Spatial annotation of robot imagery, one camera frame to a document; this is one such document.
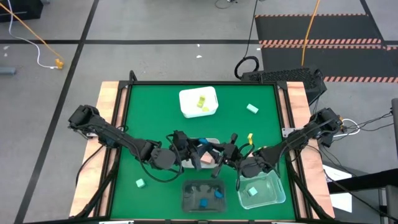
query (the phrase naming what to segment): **white paper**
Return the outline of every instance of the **white paper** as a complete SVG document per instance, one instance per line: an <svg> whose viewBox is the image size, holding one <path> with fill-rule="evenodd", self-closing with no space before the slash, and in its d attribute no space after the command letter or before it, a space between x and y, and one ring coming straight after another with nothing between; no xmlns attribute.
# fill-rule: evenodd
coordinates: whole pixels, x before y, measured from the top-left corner
<svg viewBox="0 0 398 224"><path fill-rule="evenodd" d="M346 172L325 165L323 165L323 169L333 180L342 180L352 177L351 174L347 174ZM330 198L333 207L344 210L346 212L353 212L353 197L349 193L333 194L330 195Z"/></svg>

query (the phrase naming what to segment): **white cable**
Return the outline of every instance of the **white cable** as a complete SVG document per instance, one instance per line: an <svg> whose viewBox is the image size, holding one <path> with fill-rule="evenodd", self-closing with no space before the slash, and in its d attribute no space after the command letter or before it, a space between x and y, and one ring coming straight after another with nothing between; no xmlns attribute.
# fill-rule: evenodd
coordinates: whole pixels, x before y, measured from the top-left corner
<svg viewBox="0 0 398 224"><path fill-rule="evenodd" d="M353 133L348 133L348 134L337 134L337 135L333 136L334 138L347 136L347 135L354 135L354 134L358 134L360 132L361 128L355 121L353 121L352 119L345 118L345 119L343 119L343 125L344 125L344 121L351 121L352 123L354 123L356 125L357 131L355 131Z"/></svg>
<svg viewBox="0 0 398 224"><path fill-rule="evenodd" d="M10 0L8 0L8 7L9 7L10 11L13 12L13 11L12 11L12 7L11 7L11 2L10 2ZM31 42L31 41L29 41L29 40L27 40L27 39L23 39L22 37L16 37L16 36L14 36L14 35L11 33L12 22L13 22L13 20L14 20L14 16L12 16L12 14L11 14L11 20L10 20L10 26L8 27L8 33L10 33L10 35L11 35L13 38L19 39L19 40L24 40L24 41L26 41L26 42L28 42L28 43L30 43L30 44L33 44L33 45L37 48L37 63L38 63L41 67L43 67L43 68L55 69L55 68L56 68L55 66L45 66L45 65L42 65L42 64L39 62L39 59L40 59L40 48L39 48L39 46L38 46L37 44L35 44L35 43L33 43L33 42Z"/></svg>

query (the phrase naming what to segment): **gray concrete floor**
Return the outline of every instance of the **gray concrete floor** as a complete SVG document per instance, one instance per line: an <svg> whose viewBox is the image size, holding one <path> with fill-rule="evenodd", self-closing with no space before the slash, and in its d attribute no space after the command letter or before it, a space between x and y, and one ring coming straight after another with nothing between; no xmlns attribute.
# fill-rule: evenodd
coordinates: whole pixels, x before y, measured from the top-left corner
<svg viewBox="0 0 398 224"><path fill-rule="evenodd" d="M93 0L51 0L42 18L27 21L45 39L78 40ZM316 0L266 0L257 14L312 13ZM398 2L367 0L386 40L398 40ZM213 0L100 0L88 39L247 39L253 0L239 0L229 9L215 9ZM363 13L357 0L322 0L319 13ZM0 39L11 39L8 24L0 24ZM252 39L257 38L253 29ZM19 24L13 32L32 36ZM53 55L42 49L41 62ZM67 67L49 70L35 63L31 45L0 45L0 66L15 66L13 77L0 77L0 217L12 223L42 146L76 45L54 45ZM261 56L257 45L248 55ZM235 80L233 69L245 45L85 45L59 119L43 171L25 222L67 218L75 175L85 140L67 129L67 119L80 104L95 105L101 82L127 79L133 69L140 80ZM250 70L250 64L242 71ZM362 122L387 113L398 97L395 84L328 83L319 108L332 107L346 118ZM387 124L391 119L375 123ZM336 142L330 151L344 166L364 172L398 167L391 127L362 132Z"/></svg>

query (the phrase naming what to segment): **dark plastic tray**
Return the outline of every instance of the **dark plastic tray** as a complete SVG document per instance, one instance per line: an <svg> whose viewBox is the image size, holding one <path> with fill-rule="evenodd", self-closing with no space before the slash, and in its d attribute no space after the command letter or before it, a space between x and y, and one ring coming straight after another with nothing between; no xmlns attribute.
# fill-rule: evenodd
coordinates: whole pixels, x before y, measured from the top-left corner
<svg viewBox="0 0 398 224"><path fill-rule="evenodd" d="M223 198L216 198L218 190ZM206 198L206 208L200 200ZM221 180L187 180L182 185L182 210L184 212L223 212L226 209L224 182Z"/></svg>

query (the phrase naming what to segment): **yellow cable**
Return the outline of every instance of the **yellow cable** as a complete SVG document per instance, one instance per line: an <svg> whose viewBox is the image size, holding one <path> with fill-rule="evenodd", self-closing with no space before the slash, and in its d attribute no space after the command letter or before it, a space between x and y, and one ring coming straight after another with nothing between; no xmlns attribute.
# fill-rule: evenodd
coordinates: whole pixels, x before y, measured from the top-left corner
<svg viewBox="0 0 398 224"><path fill-rule="evenodd" d="M47 45L47 43L41 39L28 25L26 25L18 16L16 16L14 13L12 13L6 6L4 6L3 4L1 4L0 2L0 6L6 10L8 13L10 13L12 16L14 16L19 22L21 22L22 25L24 25L24 27L26 27L26 29L28 29L33 35L35 35L36 38L38 38L39 40L41 40L41 42L43 42L43 44L50 49L56 56L60 57L63 61L65 61L65 59L63 59L63 57L61 55L59 55L58 53L56 53L56 51L54 51L50 46Z"/></svg>
<svg viewBox="0 0 398 224"><path fill-rule="evenodd" d="M305 46L307 45L307 39L308 39L308 35L310 34L313 18L315 17L315 15L317 14L317 11L318 11L319 2L320 2L320 0L317 0L317 5L315 6L315 9L313 10L310 25L308 25L307 33L305 34L303 54L301 55L301 66L304 66Z"/></svg>

